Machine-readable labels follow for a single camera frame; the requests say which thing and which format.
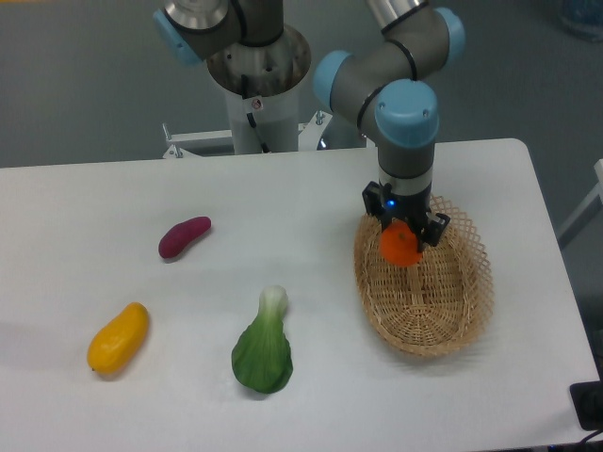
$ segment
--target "woven basket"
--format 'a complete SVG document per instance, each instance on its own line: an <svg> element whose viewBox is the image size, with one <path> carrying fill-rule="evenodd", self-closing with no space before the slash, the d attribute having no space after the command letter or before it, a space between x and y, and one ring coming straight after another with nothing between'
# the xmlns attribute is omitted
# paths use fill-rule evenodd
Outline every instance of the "woven basket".
<svg viewBox="0 0 603 452"><path fill-rule="evenodd" d="M450 216L450 224L416 266L382 258L374 217L361 218L354 242L356 283L370 324L391 346L424 357L474 342L494 304L490 263L473 222L443 198L432 197L431 205Z"/></svg>

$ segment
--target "orange fruit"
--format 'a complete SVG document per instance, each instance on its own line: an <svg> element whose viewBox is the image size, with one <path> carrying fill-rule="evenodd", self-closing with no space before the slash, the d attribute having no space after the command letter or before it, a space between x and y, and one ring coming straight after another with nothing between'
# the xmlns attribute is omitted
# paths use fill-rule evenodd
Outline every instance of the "orange fruit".
<svg viewBox="0 0 603 452"><path fill-rule="evenodd" d="M404 221L392 222L381 234L381 256L395 266L418 264L423 253L417 250L418 239Z"/></svg>

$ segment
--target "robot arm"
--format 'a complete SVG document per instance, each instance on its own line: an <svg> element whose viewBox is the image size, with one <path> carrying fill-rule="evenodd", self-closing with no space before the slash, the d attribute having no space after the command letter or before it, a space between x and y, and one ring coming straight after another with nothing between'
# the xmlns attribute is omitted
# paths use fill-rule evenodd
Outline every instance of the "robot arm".
<svg viewBox="0 0 603 452"><path fill-rule="evenodd" d="M428 0L366 2L383 44L364 58L330 53L318 64L314 90L377 144L380 177L363 192L367 212L383 229L394 218L406 222L423 251L438 244L449 218L430 210L438 106L418 80L463 52L464 29L449 9L433 9ZM155 23L181 61L207 59L214 80L240 96L242 107L234 110L245 110L246 119L231 117L236 152L262 152L268 144L272 151L297 149L297 117L282 121L282 107L247 111L247 104L256 108L261 98L267 104L292 90L310 67L307 42L284 25L283 0L167 0Z"/></svg>
<svg viewBox="0 0 603 452"><path fill-rule="evenodd" d="M427 0L367 0L384 42L370 55L327 55L317 67L314 90L335 114L355 123L378 147L379 183L363 192L367 212L387 228L405 221L418 251L436 246L449 218L429 207L437 99L417 80L442 69L464 49L461 21Z"/></svg>
<svg viewBox="0 0 603 452"><path fill-rule="evenodd" d="M284 31L283 0L167 0L154 19L185 64L201 62L236 42L267 46Z"/></svg>

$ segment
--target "white table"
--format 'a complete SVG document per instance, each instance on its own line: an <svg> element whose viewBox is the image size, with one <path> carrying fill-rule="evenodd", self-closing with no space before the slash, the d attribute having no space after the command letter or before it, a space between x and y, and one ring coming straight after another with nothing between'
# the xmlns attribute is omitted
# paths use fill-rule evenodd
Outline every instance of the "white table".
<svg viewBox="0 0 603 452"><path fill-rule="evenodd" d="M575 442L568 386L597 379L526 147L437 147L434 193L475 220L496 309L478 343L427 362L369 326L352 241L375 150L0 170L0 450L466 451ZM180 261L175 223L214 230ZM230 364L267 284L290 296L294 372L242 390ZM126 303L149 340L118 380L86 365Z"/></svg>

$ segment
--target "black cable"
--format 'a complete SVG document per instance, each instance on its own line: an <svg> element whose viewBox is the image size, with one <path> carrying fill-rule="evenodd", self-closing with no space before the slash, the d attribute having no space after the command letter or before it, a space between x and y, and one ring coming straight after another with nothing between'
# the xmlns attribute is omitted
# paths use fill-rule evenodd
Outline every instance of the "black cable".
<svg viewBox="0 0 603 452"><path fill-rule="evenodd" d="M587 435L587 436L585 436L584 438L582 438L582 441L580 441L580 442L578 443L578 450L582 450L582 449L581 449L581 447L585 446L585 445L586 445L586 443L587 443L589 440L592 440L592 439L593 439L595 436L598 436L598 435L600 435L601 433L603 433L603 428L600 428L599 430L594 431L594 432L593 432L593 433L591 433L590 435Z"/></svg>

